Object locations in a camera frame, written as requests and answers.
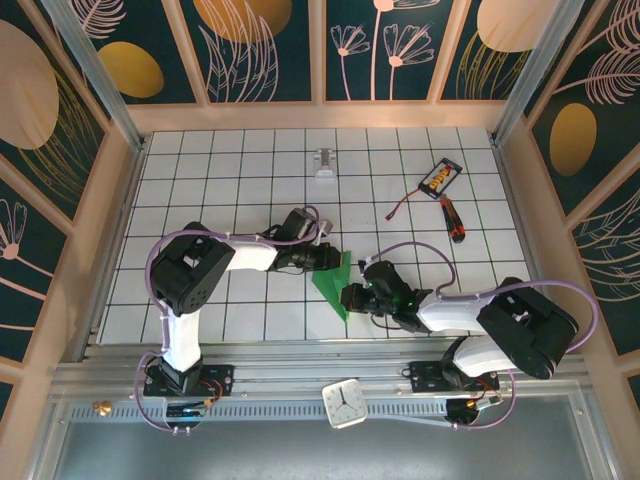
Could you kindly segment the aluminium frame post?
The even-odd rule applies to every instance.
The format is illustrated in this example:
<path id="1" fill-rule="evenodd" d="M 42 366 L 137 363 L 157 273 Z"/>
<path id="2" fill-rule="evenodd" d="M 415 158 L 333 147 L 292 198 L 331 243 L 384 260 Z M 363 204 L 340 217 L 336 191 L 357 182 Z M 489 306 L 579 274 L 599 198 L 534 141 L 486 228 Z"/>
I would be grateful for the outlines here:
<path id="1" fill-rule="evenodd" d="M 506 144 L 536 89 L 543 83 L 546 74 L 553 70 L 552 64 L 559 56 L 571 30 L 581 25 L 580 15 L 585 9 L 585 3 L 590 1 L 557 1 L 491 132 L 490 139 L 494 149 L 500 149 Z"/>
<path id="2" fill-rule="evenodd" d="M 142 152 L 145 137 L 135 126 L 122 96 L 71 6 L 66 0 L 41 1 L 129 146 L 137 153 Z"/>

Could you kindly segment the grey metal shelf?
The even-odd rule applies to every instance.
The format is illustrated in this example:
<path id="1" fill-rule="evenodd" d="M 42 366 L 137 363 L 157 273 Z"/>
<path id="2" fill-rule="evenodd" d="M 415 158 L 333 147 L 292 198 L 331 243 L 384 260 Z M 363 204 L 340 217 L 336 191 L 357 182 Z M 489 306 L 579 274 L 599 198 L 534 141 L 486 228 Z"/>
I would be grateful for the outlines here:
<path id="1" fill-rule="evenodd" d="M 174 436 L 118 402 L 100 417 L 85 403 L 46 412 L 27 480 L 622 480 L 601 422 L 579 393 L 520 394 L 486 430 L 368 419 L 221 418 Z"/>

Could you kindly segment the white square clock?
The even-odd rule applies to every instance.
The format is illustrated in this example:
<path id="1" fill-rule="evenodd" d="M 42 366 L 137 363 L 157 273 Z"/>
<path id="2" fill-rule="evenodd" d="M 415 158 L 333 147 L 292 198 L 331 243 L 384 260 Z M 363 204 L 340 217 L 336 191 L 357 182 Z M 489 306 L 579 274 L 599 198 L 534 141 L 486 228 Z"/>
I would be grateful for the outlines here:
<path id="1" fill-rule="evenodd" d="M 354 426 L 368 416 L 367 405 L 357 379 L 327 385 L 321 394 L 329 424 L 334 429 Z"/>

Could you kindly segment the long aluminium base rail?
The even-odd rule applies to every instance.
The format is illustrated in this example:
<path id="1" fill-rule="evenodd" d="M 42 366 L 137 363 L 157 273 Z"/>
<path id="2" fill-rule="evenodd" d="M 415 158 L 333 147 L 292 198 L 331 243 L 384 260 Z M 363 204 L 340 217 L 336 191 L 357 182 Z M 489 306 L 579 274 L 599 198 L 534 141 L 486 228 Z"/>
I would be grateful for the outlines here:
<path id="1" fill-rule="evenodd" d="M 207 364 L 234 366 L 235 400 L 314 399 L 322 388 L 356 378 L 366 398 L 411 395 L 402 374 L 412 361 L 440 359 L 450 337 L 216 343 L 202 348 Z M 52 401 L 127 400 L 134 375 L 150 346 L 90 345 L 81 361 L 61 363 L 48 397 Z"/>

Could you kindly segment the small metal bracket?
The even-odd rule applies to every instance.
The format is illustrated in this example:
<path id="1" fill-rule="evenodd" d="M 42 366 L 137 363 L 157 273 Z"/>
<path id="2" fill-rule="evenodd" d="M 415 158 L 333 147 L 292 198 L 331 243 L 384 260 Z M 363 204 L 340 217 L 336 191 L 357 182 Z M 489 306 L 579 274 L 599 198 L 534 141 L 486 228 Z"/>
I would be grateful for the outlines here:
<path id="1" fill-rule="evenodd" d="M 318 182 L 334 183 L 337 180 L 337 156 L 330 148 L 320 148 L 314 153 L 314 178 Z"/>

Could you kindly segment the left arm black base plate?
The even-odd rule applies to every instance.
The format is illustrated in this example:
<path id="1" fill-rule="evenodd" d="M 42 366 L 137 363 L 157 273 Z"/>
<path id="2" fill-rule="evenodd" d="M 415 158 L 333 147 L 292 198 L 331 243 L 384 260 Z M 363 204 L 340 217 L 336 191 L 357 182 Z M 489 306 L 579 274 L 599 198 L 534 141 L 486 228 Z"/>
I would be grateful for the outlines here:
<path id="1" fill-rule="evenodd" d="M 231 365 L 204 365 L 195 387 L 188 393 L 169 387 L 158 366 L 146 371 L 143 386 L 146 397 L 213 397 L 230 396 L 234 383 L 234 367 Z"/>

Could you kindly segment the green paper sheet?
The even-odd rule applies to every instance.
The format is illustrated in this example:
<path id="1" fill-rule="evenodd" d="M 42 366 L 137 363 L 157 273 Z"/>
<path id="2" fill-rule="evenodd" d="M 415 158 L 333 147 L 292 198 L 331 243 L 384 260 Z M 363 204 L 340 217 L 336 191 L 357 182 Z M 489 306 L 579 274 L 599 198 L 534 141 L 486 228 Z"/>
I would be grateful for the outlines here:
<path id="1" fill-rule="evenodd" d="M 340 319 L 344 323 L 347 323 L 349 313 L 340 307 L 339 302 L 341 301 L 341 290 L 349 285 L 351 269 L 343 270 L 339 267 L 330 270 L 314 271 L 312 274 L 312 283 Z"/>

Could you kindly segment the orange black screwdriver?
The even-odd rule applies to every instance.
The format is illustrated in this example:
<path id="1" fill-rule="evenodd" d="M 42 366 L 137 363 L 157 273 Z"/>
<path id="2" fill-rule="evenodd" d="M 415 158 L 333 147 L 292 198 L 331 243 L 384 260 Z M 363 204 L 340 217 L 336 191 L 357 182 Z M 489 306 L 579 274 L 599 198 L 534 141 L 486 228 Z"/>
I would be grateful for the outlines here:
<path id="1" fill-rule="evenodd" d="M 462 243 L 466 238 L 466 231 L 452 201 L 447 195 L 442 194 L 440 197 L 440 205 L 443 211 L 447 231 L 452 242 L 456 244 Z"/>

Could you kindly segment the black battery pack yellow print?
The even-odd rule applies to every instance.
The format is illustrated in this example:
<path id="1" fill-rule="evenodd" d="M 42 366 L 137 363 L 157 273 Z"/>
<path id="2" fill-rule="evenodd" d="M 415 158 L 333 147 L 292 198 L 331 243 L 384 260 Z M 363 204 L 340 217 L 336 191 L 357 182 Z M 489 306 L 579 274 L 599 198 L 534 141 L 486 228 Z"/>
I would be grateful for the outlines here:
<path id="1" fill-rule="evenodd" d="M 418 189 L 433 199 L 439 199 L 462 170 L 456 162 L 443 158 L 420 181 Z"/>

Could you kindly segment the aluminium table side rail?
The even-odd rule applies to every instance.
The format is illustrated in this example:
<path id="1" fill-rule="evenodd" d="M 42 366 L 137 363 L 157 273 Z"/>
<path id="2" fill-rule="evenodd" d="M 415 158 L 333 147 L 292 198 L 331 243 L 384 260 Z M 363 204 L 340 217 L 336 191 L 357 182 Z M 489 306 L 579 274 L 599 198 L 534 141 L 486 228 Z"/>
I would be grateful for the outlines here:
<path id="1" fill-rule="evenodd" d="M 104 322 L 112 292 L 112 281 L 120 262 L 121 248 L 125 242 L 134 200 L 141 181 L 151 137 L 141 138 L 141 146 L 125 158 L 122 173 L 115 186 L 103 201 L 106 215 L 99 226 L 102 227 L 93 265 L 86 285 L 83 287 L 85 300 L 78 320 L 77 332 L 70 343 L 67 355 L 72 362 L 81 362 L 85 350 L 93 342 Z"/>
<path id="2" fill-rule="evenodd" d="M 562 279 L 565 233 L 559 202 L 532 135 L 513 133 L 497 154 L 531 278 Z"/>

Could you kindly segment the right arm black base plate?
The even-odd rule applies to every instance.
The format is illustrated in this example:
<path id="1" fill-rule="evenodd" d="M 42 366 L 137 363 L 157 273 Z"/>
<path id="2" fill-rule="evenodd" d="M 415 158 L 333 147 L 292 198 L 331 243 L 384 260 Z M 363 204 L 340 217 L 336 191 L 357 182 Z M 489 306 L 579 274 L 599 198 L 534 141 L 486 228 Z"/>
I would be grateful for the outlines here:
<path id="1" fill-rule="evenodd" d="M 495 372 L 470 377 L 454 365 L 437 361 L 415 361 L 408 364 L 408 378 L 414 393 L 471 392 L 499 390 Z"/>

